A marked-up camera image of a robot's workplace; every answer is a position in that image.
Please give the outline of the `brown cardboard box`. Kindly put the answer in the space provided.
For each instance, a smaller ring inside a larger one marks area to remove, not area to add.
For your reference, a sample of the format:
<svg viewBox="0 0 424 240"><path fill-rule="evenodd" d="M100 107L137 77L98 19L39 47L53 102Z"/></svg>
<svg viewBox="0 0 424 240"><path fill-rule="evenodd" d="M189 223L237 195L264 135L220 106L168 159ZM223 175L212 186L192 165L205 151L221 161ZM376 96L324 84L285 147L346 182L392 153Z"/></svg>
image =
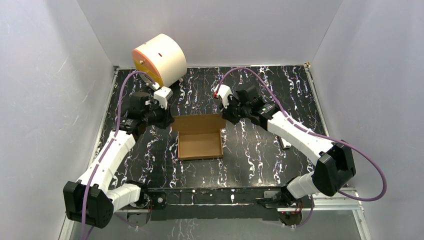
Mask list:
<svg viewBox="0 0 424 240"><path fill-rule="evenodd" d="M174 118L177 132L177 157L180 161L222 158L221 130L227 121L219 113L181 115Z"/></svg>

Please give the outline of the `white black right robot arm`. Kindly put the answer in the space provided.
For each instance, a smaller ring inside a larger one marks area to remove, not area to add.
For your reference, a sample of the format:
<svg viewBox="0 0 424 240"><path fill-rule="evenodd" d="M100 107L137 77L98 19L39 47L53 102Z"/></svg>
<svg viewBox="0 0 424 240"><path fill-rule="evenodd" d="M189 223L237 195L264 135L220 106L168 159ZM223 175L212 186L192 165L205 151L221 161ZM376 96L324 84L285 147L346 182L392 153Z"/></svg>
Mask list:
<svg viewBox="0 0 424 240"><path fill-rule="evenodd" d="M332 197L356 175L349 147L297 128L298 123L290 120L276 103L264 101L255 86L233 94L229 86L222 84L214 89L214 98L221 100L223 119L234 125L241 119L249 119L288 142L312 162L314 171L292 178L281 188L279 197L286 206L295 207L302 197L317 193Z"/></svg>

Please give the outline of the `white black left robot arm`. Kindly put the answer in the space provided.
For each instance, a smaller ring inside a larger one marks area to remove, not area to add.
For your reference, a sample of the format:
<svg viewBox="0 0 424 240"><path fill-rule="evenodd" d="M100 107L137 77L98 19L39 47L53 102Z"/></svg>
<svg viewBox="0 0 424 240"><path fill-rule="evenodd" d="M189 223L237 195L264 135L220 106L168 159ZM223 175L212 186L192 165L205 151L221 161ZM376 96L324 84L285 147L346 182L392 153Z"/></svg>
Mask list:
<svg viewBox="0 0 424 240"><path fill-rule="evenodd" d="M144 183L128 180L112 190L109 185L147 127L166 129L175 121L169 103L172 95L170 88L162 87L153 94L135 92L129 96L128 107L118 111L117 124L98 156L76 181L68 181L63 188L69 220L102 229L123 207L144 208L151 203Z"/></svg>

